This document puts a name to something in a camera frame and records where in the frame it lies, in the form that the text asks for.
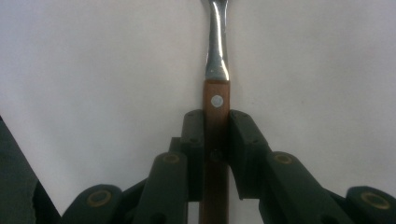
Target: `knife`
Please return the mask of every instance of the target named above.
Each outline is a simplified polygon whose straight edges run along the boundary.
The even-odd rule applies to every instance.
[[[204,84],[205,185],[201,224],[228,223],[230,76],[225,41],[227,0],[209,0],[210,32]]]

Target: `white background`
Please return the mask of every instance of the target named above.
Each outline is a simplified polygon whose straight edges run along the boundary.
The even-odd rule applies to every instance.
[[[142,180],[180,136],[208,24],[198,0],[0,3],[0,114],[61,213]],[[396,2],[232,0],[227,26],[232,108],[271,148],[343,196],[396,196]],[[231,194],[231,223],[262,222]]]

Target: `knife handle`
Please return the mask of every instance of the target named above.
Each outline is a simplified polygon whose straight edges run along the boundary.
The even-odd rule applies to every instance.
[[[230,82],[206,80],[205,114],[205,187],[200,204],[201,224],[228,223],[228,120]]]

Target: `metal rivet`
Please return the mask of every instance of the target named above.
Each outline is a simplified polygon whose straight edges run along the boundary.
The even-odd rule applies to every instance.
[[[363,192],[361,194],[361,199],[372,207],[383,210],[390,209],[390,203],[386,199],[370,191]]]
[[[178,163],[180,161],[180,158],[178,157],[178,155],[170,154],[164,156],[163,161],[167,163]]]
[[[291,164],[293,162],[293,159],[286,154],[277,154],[274,159],[283,164]]]
[[[212,100],[210,100],[210,102],[212,103],[212,105],[213,105],[214,107],[221,107],[221,106],[223,105],[223,103],[224,103],[224,100],[222,99],[221,96],[219,96],[219,95],[214,95],[214,96],[212,97]]]
[[[108,190],[100,189],[92,193],[87,199],[87,205],[90,207],[100,207],[111,200],[111,193]]]

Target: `brass rivet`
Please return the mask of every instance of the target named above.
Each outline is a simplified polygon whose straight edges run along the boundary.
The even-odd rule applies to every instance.
[[[277,162],[280,162],[280,163],[283,163],[283,164],[291,164],[293,162],[291,157],[286,155],[286,154],[277,154],[277,155],[275,155],[274,159]]]
[[[163,161],[167,163],[178,163],[180,161],[180,158],[178,157],[178,155],[170,154],[164,156]]]
[[[361,199],[372,207],[382,210],[390,209],[390,203],[386,199],[370,191],[363,192],[361,194]]]
[[[90,207],[100,207],[111,200],[111,193],[108,190],[100,189],[92,193],[87,199],[87,205]]]

